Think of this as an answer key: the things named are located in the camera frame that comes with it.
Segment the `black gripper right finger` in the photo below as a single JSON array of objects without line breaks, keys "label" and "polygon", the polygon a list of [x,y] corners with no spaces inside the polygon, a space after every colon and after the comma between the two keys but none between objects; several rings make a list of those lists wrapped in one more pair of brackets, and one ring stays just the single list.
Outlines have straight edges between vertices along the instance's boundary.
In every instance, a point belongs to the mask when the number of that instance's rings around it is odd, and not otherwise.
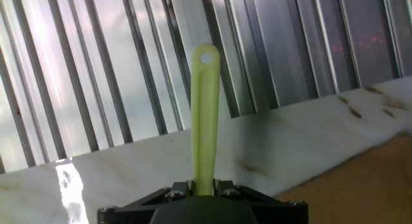
[{"label": "black gripper right finger", "polygon": [[213,180],[214,195],[246,205],[257,223],[308,224],[308,204],[302,200],[279,201],[231,180]]}]

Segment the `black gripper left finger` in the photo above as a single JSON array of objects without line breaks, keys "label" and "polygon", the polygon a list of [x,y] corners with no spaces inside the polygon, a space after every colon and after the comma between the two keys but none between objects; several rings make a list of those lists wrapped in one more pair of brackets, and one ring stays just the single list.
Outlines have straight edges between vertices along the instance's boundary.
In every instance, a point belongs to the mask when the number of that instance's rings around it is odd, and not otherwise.
[{"label": "black gripper left finger", "polygon": [[194,182],[174,182],[171,187],[164,187],[140,198],[126,206],[107,205],[97,211],[98,224],[149,224],[155,212],[171,202],[190,198],[193,195]]}]

